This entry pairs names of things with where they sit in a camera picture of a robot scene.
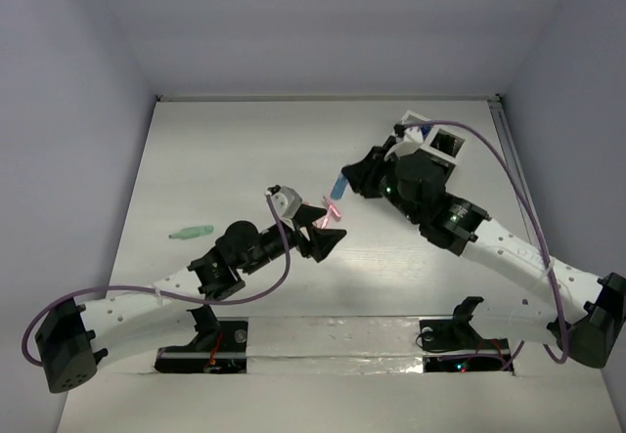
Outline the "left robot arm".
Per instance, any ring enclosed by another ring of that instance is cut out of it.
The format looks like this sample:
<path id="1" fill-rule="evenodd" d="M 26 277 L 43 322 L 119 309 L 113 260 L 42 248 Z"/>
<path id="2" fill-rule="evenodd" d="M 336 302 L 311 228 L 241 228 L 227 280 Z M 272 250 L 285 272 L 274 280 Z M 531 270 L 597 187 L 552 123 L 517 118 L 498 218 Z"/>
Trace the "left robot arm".
<path id="1" fill-rule="evenodd" d="M 184 348 L 212 351 L 223 332 L 213 309 L 236 306 L 243 277 L 291 253 L 317 263 L 346 237 L 343 229 L 316 225 L 325 209 L 289 205 L 283 196 L 267 200 L 274 223 L 265 230 L 246 220 L 229 225 L 204 256 L 149 286 L 112 285 L 102 299 L 77 302 L 78 290 L 51 303 L 25 332 L 39 354 L 48 390 L 65 393 L 83 385 L 100 369 L 142 352 L 175 345 L 183 327 Z"/>

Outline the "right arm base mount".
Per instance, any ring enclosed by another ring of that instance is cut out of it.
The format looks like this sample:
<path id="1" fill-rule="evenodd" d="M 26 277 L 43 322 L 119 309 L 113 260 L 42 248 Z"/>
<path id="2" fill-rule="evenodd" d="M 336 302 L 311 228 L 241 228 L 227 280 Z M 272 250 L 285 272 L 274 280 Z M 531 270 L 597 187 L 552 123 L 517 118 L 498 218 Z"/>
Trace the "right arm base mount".
<path id="1" fill-rule="evenodd" d="M 508 340 L 483 338 L 470 326 L 483 301 L 482 297 L 469 296 L 450 316 L 420 321 L 415 344 L 423 352 L 425 373 L 514 373 Z"/>

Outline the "pink translucent highlighter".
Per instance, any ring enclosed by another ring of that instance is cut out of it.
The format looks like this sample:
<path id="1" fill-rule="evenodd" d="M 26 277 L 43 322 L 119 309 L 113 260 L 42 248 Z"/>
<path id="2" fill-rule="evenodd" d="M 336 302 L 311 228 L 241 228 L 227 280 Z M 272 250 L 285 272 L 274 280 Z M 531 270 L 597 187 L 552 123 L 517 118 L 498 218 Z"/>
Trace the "pink translucent highlighter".
<path id="1" fill-rule="evenodd" d="M 331 204 L 327 208 L 325 216 L 315 222 L 315 226 L 319 229 L 326 229 L 331 224 L 331 222 L 340 221 L 341 217 L 342 215 L 338 211 L 338 209 L 333 204 Z"/>

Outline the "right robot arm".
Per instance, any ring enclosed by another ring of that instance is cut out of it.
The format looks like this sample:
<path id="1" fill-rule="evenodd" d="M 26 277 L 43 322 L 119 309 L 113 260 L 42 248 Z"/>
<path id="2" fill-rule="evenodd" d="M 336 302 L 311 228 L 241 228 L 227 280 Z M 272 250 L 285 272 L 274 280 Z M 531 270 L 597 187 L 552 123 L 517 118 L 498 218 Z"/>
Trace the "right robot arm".
<path id="1" fill-rule="evenodd" d="M 418 149 L 398 156 L 372 148 L 342 167 L 352 191 L 384 198 L 429 243 L 480 264 L 526 291 L 521 302 L 500 310 L 480 295 L 468 296 L 452 314 L 423 333 L 435 352 L 482 348 L 490 339 L 518 339 L 557 346 L 588 368 L 604 368 L 625 324 L 625 280 L 579 271 L 544 259 L 488 212 L 446 190 L 452 163 Z"/>

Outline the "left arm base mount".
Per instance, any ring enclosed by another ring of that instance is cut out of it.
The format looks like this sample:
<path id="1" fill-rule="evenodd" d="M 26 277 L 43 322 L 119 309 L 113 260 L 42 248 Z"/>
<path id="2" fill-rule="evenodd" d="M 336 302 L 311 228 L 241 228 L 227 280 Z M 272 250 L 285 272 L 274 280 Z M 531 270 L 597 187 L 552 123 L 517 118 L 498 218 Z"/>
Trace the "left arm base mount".
<path id="1" fill-rule="evenodd" d="M 248 318 L 219 320 L 210 307 L 192 310 L 194 338 L 157 351 L 155 371 L 166 374 L 244 374 Z"/>

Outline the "blue translucent highlighter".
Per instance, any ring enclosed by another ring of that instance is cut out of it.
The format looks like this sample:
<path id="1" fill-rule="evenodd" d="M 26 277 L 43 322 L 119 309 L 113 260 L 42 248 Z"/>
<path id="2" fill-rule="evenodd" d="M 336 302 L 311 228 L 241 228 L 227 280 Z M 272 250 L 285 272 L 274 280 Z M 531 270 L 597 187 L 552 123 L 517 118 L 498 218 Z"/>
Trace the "blue translucent highlighter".
<path id="1" fill-rule="evenodd" d="M 331 190 L 330 199 L 331 200 L 342 199 L 348 185 L 349 183 L 346 177 L 342 173 L 339 173 L 335 180 L 334 186 Z"/>

